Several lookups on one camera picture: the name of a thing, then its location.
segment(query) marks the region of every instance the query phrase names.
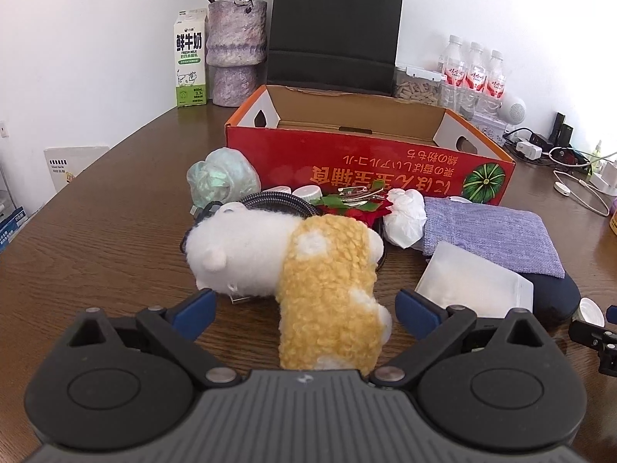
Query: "yellow fuzzy plush body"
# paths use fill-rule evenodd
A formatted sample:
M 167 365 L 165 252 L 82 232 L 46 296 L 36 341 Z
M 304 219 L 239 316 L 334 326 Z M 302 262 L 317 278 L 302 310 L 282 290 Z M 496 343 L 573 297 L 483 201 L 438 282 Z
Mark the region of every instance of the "yellow fuzzy plush body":
M 363 223 L 336 215 L 310 217 L 292 233 L 276 293 L 283 368 L 375 367 L 391 317 L 373 297 L 370 240 Z

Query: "purple fabric pouch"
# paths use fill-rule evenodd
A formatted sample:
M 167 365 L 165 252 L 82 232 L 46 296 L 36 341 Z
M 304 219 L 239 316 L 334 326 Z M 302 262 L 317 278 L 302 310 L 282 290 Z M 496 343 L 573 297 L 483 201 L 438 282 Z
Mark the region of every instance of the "purple fabric pouch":
M 429 197 L 425 207 L 426 256 L 445 240 L 516 273 L 565 275 L 542 219 L 533 212 Z

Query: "stuffed animal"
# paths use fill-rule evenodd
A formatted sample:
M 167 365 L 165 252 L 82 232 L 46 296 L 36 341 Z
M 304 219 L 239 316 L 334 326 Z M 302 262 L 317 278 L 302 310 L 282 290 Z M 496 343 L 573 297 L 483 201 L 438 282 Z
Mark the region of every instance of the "stuffed animal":
M 383 248 L 353 218 L 303 220 L 234 203 L 193 228 L 186 257 L 200 289 L 276 297 L 283 368 L 368 374 L 392 327 L 373 297 Z

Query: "white plush head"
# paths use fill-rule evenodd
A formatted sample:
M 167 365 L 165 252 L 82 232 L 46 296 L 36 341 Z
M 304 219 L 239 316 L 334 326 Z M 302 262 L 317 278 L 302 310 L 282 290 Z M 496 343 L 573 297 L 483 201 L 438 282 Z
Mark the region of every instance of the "white plush head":
M 223 205 L 186 238 L 186 260 L 197 288 L 222 294 L 272 296 L 280 277 L 291 233 L 301 218 Z

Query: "brown wooden tabletop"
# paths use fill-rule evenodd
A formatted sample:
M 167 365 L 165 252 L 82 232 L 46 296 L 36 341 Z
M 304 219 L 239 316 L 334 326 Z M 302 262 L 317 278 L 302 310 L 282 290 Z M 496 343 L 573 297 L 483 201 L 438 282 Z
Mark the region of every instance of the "brown wooden tabletop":
M 17 462 L 38 445 L 26 419 L 26 384 L 81 309 L 108 315 L 173 306 L 194 291 L 178 249 L 192 218 L 186 171 L 224 144 L 232 111 L 171 110 L 114 147 L 58 193 L 0 255 L 0 461 Z M 539 214 L 581 294 L 604 311 L 617 304 L 617 236 L 608 220 L 553 190 L 546 168 L 517 164 L 502 205 Z M 394 296 L 414 288 L 421 253 L 389 246 L 375 293 L 394 314 Z M 567 326 L 555 339 L 587 388 L 587 415 L 574 447 L 590 462 L 617 460 L 617 378 L 598 374 L 594 352 L 575 345 Z M 231 306 L 199 342 L 246 372 L 278 365 L 274 301 Z M 396 324 L 382 361 L 413 340 Z

